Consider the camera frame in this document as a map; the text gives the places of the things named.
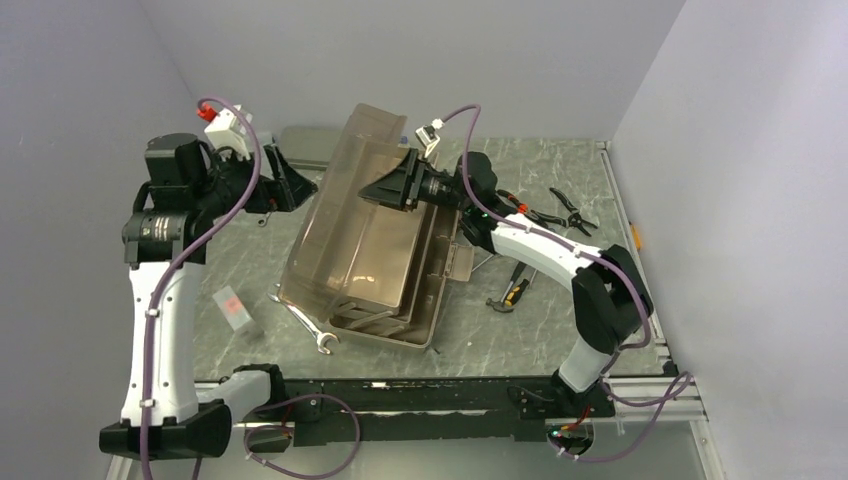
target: translucent lid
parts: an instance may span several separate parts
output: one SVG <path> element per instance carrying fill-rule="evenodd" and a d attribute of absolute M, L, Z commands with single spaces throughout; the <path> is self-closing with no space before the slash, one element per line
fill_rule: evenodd
<path fill-rule="evenodd" d="M 423 210 L 400 212 L 359 190 L 397 167 L 406 123 L 359 104 L 347 121 L 280 279 L 280 297 L 326 321 L 350 303 L 375 313 L 400 307 Z"/>

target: silver wrench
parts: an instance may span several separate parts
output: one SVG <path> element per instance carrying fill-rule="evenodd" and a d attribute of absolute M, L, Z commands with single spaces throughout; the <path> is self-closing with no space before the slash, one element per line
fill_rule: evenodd
<path fill-rule="evenodd" d="M 277 289 L 277 291 L 279 291 L 280 284 L 275 283 L 274 287 Z M 294 315 L 294 317 L 297 318 L 298 321 L 300 321 L 300 324 L 303 325 L 307 330 L 309 330 L 309 333 L 312 334 L 312 337 L 315 338 L 315 342 L 318 344 L 318 351 L 319 352 L 323 353 L 324 355 L 332 355 L 333 354 L 333 352 L 331 352 L 330 349 L 327 348 L 325 345 L 330 340 L 335 340 L 335 341 L 341 343 L 341 340 L 339 340 L 339 337 L 337 337 L 336 334 L 329 333 L 329 332 L 322 332 L 321 330 L 319 330 L 318 327 L 315 325 L 315 323 L 312 320 L 310 320 L 309 317 L 307 317 L 305 313 L 300 311 L 300 309 L 295 307 L 294 305 L 292 305 L 288 302 L 284 302 L 279 296 L 277 296 L 276 293 L 270 293 L 269 292 L 268 298 L 270 298 L 272 301 L 279 303 L 280 305 L 286 307 L 288 309 L 288 311 L 291 312 L 291 314 Z"/>

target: tabletop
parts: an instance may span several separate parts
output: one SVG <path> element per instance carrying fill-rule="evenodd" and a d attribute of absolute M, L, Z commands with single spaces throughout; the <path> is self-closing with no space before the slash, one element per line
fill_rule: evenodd
<path fill-rule="evenodd" d="M 452 170 L 461 147 L 459 140 L 442 140 L 439 167 Z M 472 142 L 472 150 L 489 156 L 498 188 L 531 208 L 567 216 L 548 191 L 557 187 L 583 218 L 599 226 L 591 237 L 553 227 L 566 238 L 601 248 L 628 245 L 627 227 L 594 141 L 480 138 Z M 320 187 L 320 173 L 304 175 Z M 514 312 L 497 313 L 486 306 L 486 298 L 503 294 L 517 263 L 498 256 L 475 271 L 469 282 L 448 281 L 433 341 L 423 352 L 346 342 L 342 332 L 341 343 L 329 345 L 333 354 L 322 355 L 309 332 L 265 295 L 280 279 L 307 210 L 304 205 L 292 213 L 274 214 L 265 227 L 258 226 L 259 216 L 242 212 L 210 242 L 195 318 L 196 379 L 217 379 L 250 363 L 275 363 L 286 378 L 300 379 L 549 375 L 577 339 L 570 293 L 544 275 L 536 277 Z M 459 236 L 457 241 L 465 239 Z M 475 264 L 487 256 L 477 249 Z M 264 335 L 250 340 L 233 335 L 212 299 L 227 285 Z M 653 345 L 624 352 L 611 370 L 612 375 L 660 373 Z"/>

